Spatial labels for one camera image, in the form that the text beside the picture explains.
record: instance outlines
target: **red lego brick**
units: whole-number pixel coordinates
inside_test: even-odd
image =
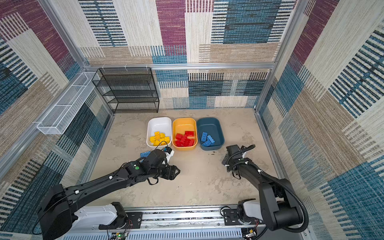
[[[195,132],[194,131],[185,131],[185,134],[187,136],[190,136],[190,137],[194,137],[195,136]]]
[[[176,147],[183,147],[183,143],[179,140],[177,140],[175,144],[176,144]]]
[[[183,137],[182,134],[180,134],[180,133],[176,134],[176,139],[177,139],[177,140],[181,140],[182,137]]]
[[[183,143],[184,147],[188,147],[190,142],[191,142],[191,139],[187,138],[187,139],[184,141],[184,143]]]
[[[188,147],[192,147],[194,143],[195,143],[195,140],[194,139],[190,139]]]
[[[184,141],[187,139],[187,135],[184,135],[181,139],[180,139],[180,141],[182,142],[182,143],[184,143]]]

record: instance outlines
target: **white bin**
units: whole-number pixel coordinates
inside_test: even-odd
[[[166,137],[169,137],[170,143],[168,147],[172,145],[172,120],[168,117],[152,118],[148,122],[147,129],[147,145],[154,150],[157,146],[153,146],[153,143],[149,140],[151,136],[155,136],[155,132],[163,132]]]

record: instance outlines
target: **yellow bin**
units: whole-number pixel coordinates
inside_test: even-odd
[[[196,148],[197,145],[197,127],[196,127],[196,121],[193,118],[178,118],[175,121],[173,121],[173,127],[172,127],[172,148],[175,148],[176,150],[179,151],[190,151]],[[183,134],[185,131],[194,131],[195,136],[194,137],[188,137],[190,139],[194,139],[195,143],[193,146],[190,147],[177,147],[176,146],[176,134],[180,133]]]

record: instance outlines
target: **black wire shelf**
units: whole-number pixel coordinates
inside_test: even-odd
[[[159,95],[150,68],[100,68],[92,82],[113,113],[159,111]]]

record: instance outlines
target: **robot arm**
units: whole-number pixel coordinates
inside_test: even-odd
[[[170,155],[170,147],[165,147],[163,151],[155,149],[148,157],[125,163],[116,171],[93,181],[67,188],[61,184],[52,187],[41,201],[38,211],[43,239],[53,240],[65,234],[78,219],[74,214],[77,210],[108,193],[146,180],[151,184],[150,177],[157,179],[157,182],[159,177],[175,179],[180,170],[167,164],[167,156]]]
[[[308,213],[295,195],[291,183],[287,179],[277,179],[266,174],[251,159],[244,157],[243,154],[254,147],[255,145],[242,146],[239,149],[237,145],[228,146],[228,154],[222,162],[227,167],[227,172],[232,171],[247,179],[259,191],[260,205],[253,200],[239,202],[239,220],[247,222],[247,218],[255,217],[262,219],[271,231],[280,228],[290,232],[304,231],[308,226]],[[299,228],[289,228],[302,222],[303,225]]]

